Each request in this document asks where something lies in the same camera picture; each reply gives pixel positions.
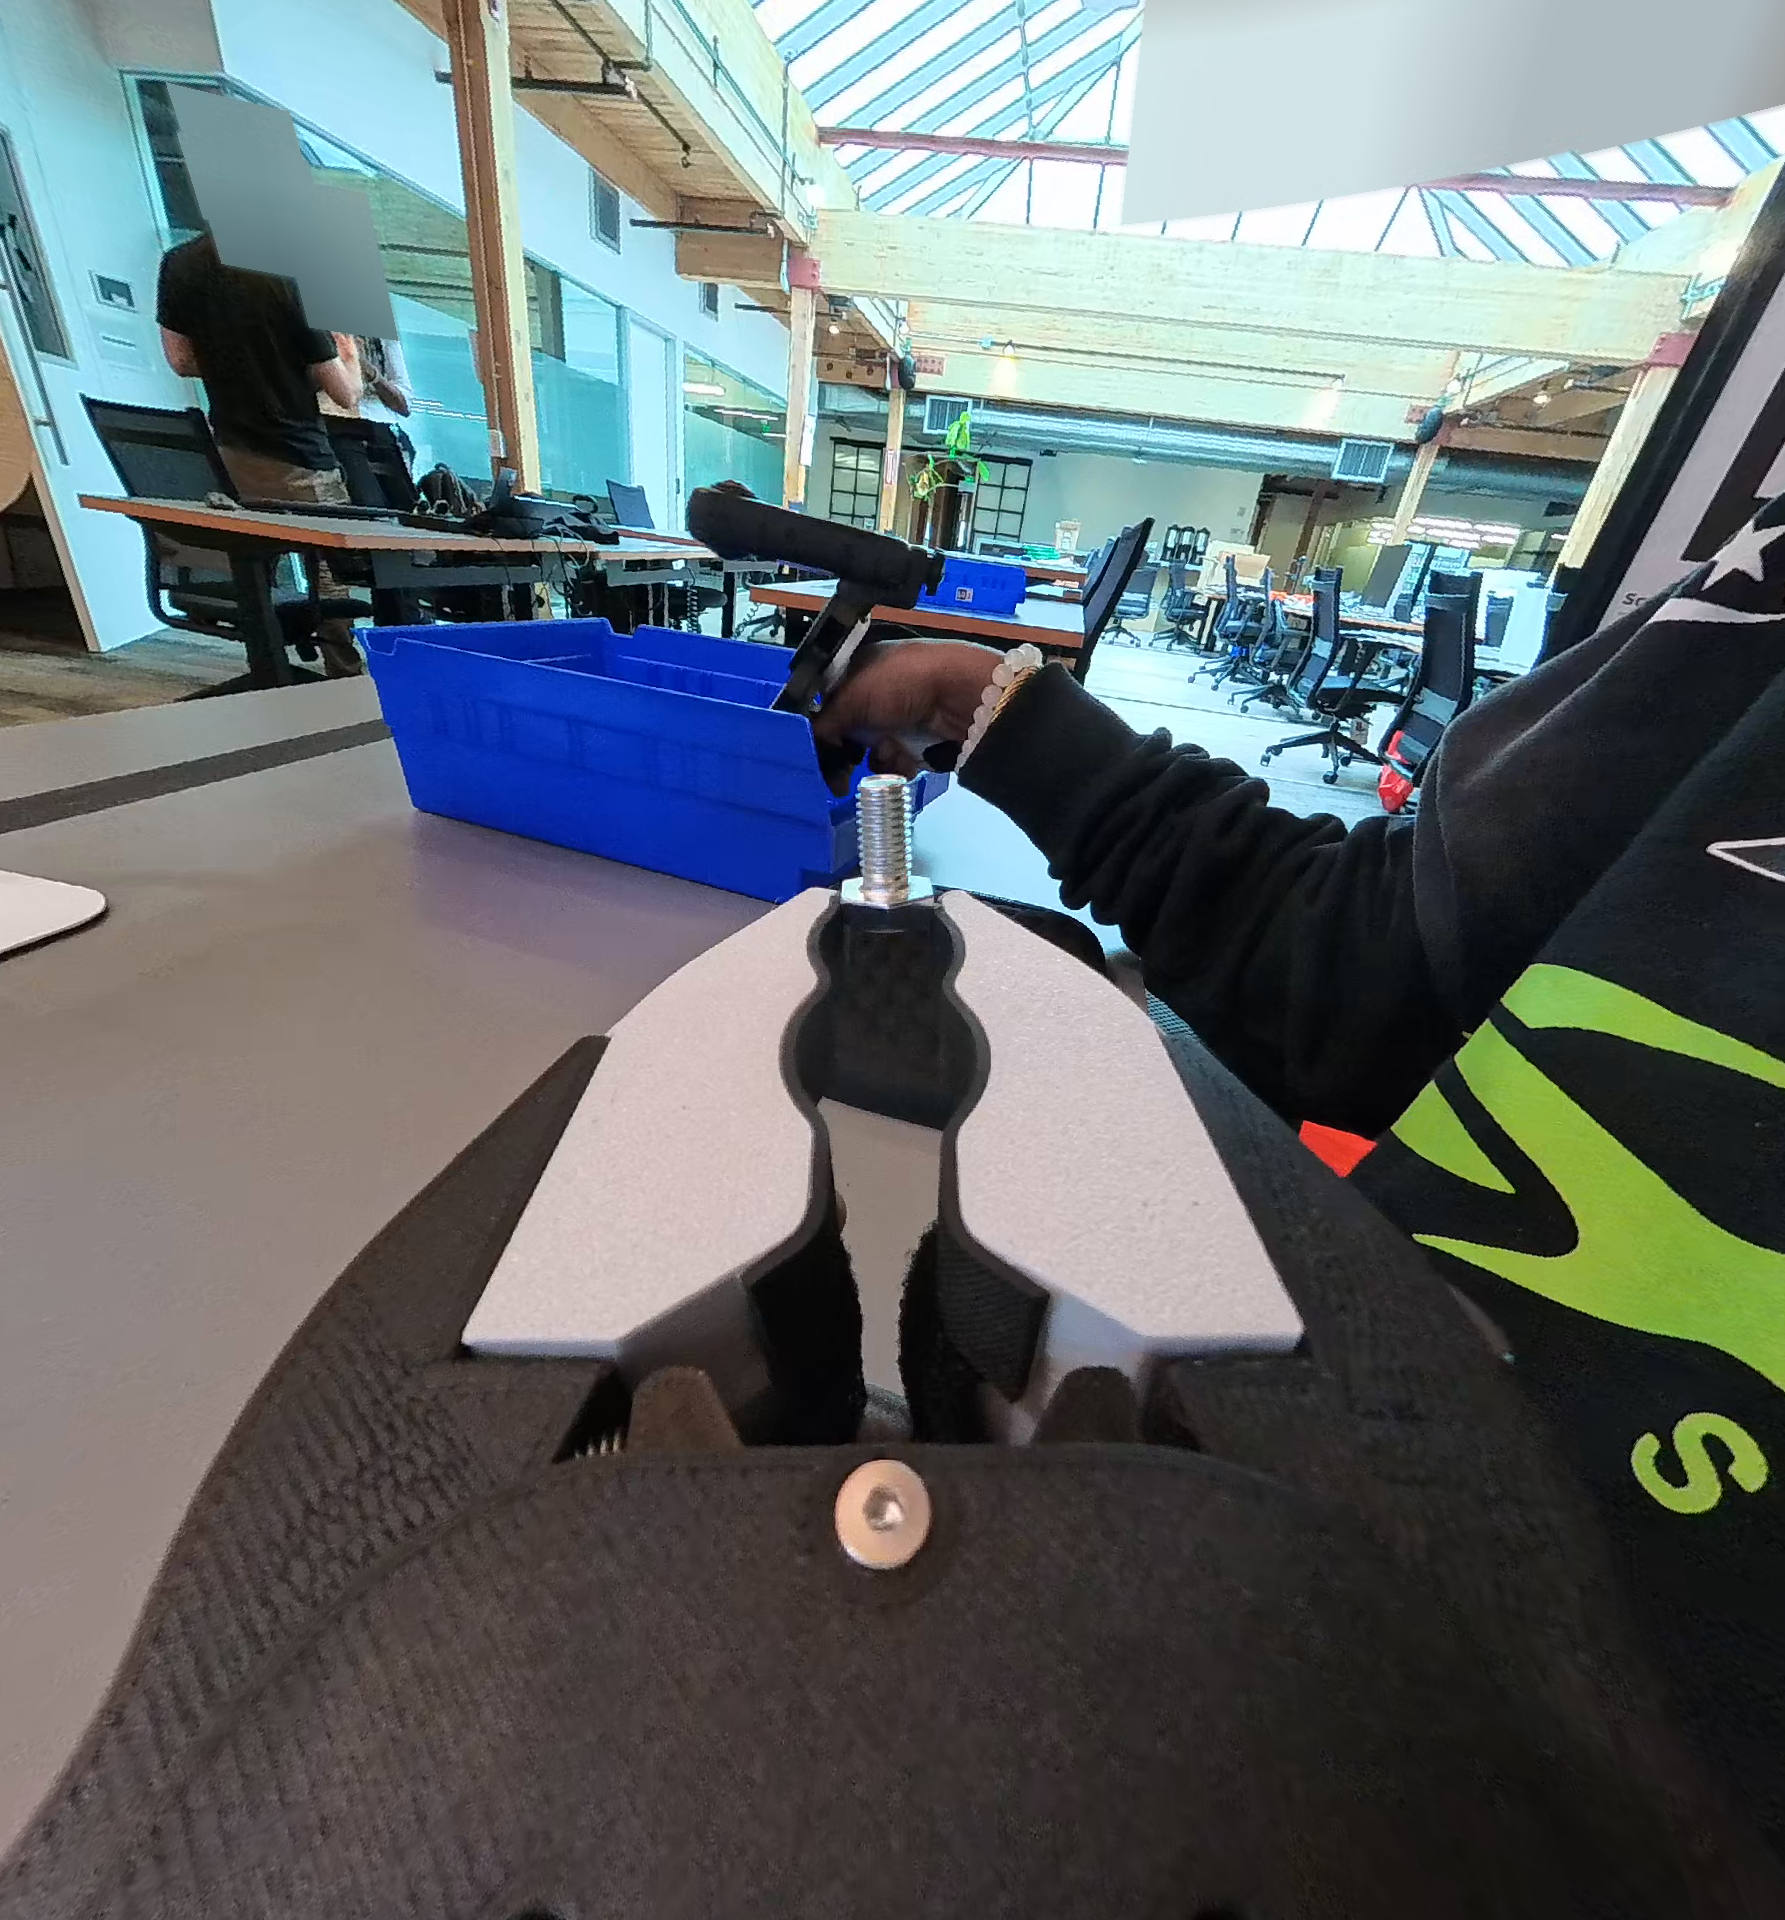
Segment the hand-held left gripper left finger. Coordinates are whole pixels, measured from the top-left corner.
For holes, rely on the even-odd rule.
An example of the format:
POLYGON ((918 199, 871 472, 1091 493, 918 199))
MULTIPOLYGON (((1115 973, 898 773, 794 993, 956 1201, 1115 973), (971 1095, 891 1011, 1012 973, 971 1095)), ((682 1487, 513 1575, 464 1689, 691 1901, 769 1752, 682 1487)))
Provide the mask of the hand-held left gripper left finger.
POLYGON ((794 895, 614 1024, 460 1331, 471 1356, 857 1370, 833 1145, 791 1050, 838 903, 794 895))

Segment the black mesh office chair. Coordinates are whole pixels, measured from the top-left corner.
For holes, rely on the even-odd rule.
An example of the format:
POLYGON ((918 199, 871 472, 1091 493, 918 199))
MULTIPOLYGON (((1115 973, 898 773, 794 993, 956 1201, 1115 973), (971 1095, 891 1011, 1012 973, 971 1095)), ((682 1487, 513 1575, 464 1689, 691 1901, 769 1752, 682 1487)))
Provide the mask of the black mesh office chair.
POLYGON ((285 588, 296 550, 262 532, 214 535, 207 515, 239 515, 210 417, 200 410, 81 399, 145 535, 146 605, 185 635, 239 644, 245 671, 226 691, 322 680, 322 588, 285 588))

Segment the medium steel bolt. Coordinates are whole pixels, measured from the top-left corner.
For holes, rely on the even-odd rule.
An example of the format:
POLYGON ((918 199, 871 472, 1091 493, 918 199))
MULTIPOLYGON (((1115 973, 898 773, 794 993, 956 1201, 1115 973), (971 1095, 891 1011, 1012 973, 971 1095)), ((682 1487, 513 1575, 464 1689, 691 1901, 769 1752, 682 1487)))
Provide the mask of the medium steel bolt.
POLYGON ((855 804, 857 876, 840 881, 840 900, 875 913, 928 903, 935 890, 912 865, 912 784, 874 773, 860 779, 855 804))

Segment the black honeycomb cushion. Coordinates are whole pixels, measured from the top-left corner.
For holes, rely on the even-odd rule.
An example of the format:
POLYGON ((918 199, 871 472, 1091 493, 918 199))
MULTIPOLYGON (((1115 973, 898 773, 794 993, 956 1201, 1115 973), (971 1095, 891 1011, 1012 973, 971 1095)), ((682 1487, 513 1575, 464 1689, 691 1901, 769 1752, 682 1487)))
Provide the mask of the black honeycomb cushion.
POLYGON ((813 1099, 945 1131, 971 1095, 971 1029, 946 1003, 950 943, 935 903, 860 906, 811 890, 823 994, 794 1042, 813 1099))

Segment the person's right hand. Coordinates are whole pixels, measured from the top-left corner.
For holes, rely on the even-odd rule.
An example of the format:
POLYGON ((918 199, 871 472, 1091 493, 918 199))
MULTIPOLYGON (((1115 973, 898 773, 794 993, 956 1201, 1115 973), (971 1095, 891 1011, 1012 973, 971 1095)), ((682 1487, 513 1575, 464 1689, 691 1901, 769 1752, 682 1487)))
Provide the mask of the person's right hand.
POLYGON ((860 765, 903 779, 953 773, 977 711, 994 701, 994 678, 1009 666, 1009 655, 976 644, 867 644, 811 718, 828 789, 845 794, 860 765))

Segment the blue plastic bin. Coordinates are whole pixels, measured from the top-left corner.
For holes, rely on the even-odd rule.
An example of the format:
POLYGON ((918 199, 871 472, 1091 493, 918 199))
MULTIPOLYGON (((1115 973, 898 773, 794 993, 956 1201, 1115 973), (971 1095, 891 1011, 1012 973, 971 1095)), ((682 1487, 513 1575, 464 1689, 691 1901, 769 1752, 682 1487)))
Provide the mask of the blue plastic bin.
POLYGON ((857 874, 780 646, 605 619, 372 628, 419 811, 720 892, 788 900, 857 874))

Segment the black hoodie with green print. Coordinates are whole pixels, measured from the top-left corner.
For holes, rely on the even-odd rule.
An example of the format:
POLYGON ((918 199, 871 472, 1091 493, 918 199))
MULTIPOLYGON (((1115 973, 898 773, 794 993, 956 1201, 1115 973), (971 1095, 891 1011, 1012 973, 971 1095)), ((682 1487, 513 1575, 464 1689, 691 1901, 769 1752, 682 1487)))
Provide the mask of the black hoodie with green print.
POLYGON ((1470 708, 1415 854, 1476 1025, 1360 1182, 1506 1334, 1785 1859, 1785 489, 1470 708))

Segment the black framed marker sign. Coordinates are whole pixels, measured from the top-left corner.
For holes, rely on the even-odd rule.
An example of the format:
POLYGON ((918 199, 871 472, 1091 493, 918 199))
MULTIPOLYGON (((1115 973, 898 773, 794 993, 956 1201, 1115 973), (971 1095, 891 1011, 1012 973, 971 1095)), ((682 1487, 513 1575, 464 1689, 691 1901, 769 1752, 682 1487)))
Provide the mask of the black framed marker sign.
POLYGON ((1746 237, 1584 566, 1541 658, 1711 566, 1785 489, 1785 170, 1746 237))

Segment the row of black office chairs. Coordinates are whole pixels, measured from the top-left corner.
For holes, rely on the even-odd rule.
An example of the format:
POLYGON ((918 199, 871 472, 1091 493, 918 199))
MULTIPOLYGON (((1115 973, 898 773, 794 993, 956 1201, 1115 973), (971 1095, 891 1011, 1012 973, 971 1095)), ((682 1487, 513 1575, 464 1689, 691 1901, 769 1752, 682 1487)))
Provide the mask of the row of black office chairs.
POLYGON ((1343 791, 1343 821, 1367 821, 1387 758, 1419 771, 1419 799, 1451 721, 1531 671, 1533 644, 1506 644, 1511 571, 1409 566, 1412 620, 1383 620, 1339 593, 1322 569, 1310 595, 1258 603, 1262 628, 1244 620, 1219 658, 1142 652, 1102 644, 1089 691, 1136 732, 1205 747, 1269 775, 1284 808, 1305 811, 1317 786, 1343 791))

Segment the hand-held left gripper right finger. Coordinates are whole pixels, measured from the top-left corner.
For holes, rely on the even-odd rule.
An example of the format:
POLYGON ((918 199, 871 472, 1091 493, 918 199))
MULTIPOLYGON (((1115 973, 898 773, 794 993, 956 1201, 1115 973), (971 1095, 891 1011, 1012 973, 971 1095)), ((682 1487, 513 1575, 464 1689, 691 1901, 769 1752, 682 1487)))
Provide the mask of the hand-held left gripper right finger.
POLYGON ((950 892, 946 1003, 976 1042, 942 1152, 937 1308, 1002 1407, 1082 1370, 1277 1356, 1305 1325, 1162 1029, 1106 976, 950 892))

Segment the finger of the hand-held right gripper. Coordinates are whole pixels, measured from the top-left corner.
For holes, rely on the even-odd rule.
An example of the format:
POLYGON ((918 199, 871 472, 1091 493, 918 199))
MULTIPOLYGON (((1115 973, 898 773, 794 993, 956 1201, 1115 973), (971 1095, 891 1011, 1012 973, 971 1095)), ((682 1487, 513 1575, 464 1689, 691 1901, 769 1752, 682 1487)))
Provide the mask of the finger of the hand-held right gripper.
POLYGON ((874 630, 874 608, 823 608, 791 655, 791 711, 815 711, 850 675, 874 630))

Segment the person's right forearm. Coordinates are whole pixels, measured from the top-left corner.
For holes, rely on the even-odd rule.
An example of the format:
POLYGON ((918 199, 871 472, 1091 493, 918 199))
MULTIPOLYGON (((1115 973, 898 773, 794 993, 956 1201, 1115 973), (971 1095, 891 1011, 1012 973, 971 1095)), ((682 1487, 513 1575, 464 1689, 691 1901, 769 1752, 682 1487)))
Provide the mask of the person's right forearm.
POLYGON ((1136 735, 1059 666, 998 705, 960 775, 1277 1117, 1375 1139, 1456 1050, 1409 826, 1288 815, 1241 765, 1136 735))

